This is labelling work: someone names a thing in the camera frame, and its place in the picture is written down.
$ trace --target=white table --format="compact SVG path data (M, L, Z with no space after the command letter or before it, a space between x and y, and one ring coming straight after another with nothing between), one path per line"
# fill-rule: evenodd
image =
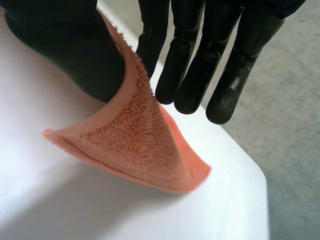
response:
M116 17L127 41L137 39ZM173 116L213 168L194 192L172 195L83 165L41 137L102 104L8 30L0 11L1 240L266 240L266 179L204 109ZM162 66L158 64L152 86Z

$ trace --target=orange towel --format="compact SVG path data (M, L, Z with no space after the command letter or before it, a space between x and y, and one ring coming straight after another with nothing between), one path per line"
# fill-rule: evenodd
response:
M158 104L140 59L104 20L124 59L122 86L85 121L46 130L43 135L106 172L168 192L193 190L211 167L190 148L172 117Z

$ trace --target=towel fold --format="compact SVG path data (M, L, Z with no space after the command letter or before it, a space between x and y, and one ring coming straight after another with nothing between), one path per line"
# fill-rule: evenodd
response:
M114 175L172 193L193 190L211 167L191 149L158 104L140 59L101 15L124 60L123 83L93 116L64 129L48 129L44 137Z

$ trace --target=black finger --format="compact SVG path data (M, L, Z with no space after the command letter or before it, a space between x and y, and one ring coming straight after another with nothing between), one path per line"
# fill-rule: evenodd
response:
M238 5L206 1L199 49L174 98L180 113L192 114L198 109L241 12Z
M204 0L172 0L174 37L155 90L157 100L171 104L182 82L194 50Z
M233 50L206 108L211 122L224 124L230 120L262 48L284 21L249 9L243 11Z
M136 53L141 57L148 77L153 75L165 43L170 0L139 0L143 33Z

